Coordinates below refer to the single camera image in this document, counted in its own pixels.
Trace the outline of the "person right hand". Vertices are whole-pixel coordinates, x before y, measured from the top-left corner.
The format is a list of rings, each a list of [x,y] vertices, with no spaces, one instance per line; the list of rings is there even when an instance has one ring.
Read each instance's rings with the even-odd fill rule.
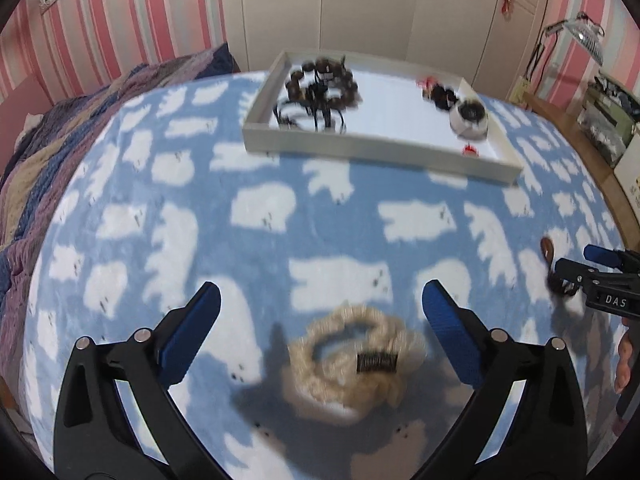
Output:
[[[622,325],[626,328],[626,332],[618,344],[618,362],[614,382],[614,391],[617,394],[621,394],[630,382],[631,358],[634,354],[634,344],[630,338],[632,321],[629,318],[622,318]]]

